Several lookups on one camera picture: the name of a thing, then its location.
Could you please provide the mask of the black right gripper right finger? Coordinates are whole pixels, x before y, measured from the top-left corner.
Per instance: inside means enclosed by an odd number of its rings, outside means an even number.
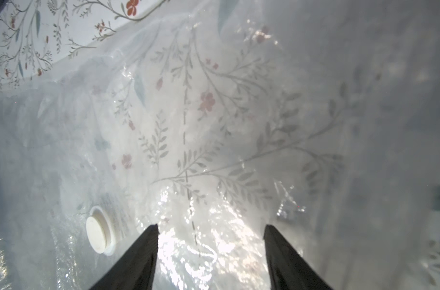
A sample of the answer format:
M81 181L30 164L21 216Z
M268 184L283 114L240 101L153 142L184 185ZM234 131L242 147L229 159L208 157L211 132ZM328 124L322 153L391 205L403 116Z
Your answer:
M331 290L273 225L264 231L272 290Z

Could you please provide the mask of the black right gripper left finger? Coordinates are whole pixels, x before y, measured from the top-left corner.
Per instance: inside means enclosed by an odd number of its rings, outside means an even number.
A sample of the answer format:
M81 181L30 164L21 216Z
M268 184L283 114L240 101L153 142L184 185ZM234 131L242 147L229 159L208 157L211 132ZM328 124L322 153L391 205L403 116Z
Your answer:
M159 230L150 225L91 290L151 290L157 265Z

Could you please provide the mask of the clear plastic vacuum bag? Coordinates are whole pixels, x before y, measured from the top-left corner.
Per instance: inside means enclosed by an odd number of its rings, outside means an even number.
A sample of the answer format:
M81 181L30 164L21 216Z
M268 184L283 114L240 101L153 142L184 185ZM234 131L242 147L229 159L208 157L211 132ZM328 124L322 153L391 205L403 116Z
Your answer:
M440 1L7 1L0 290L152 224L156 290L270 289L268 224L335 290L440 290Z

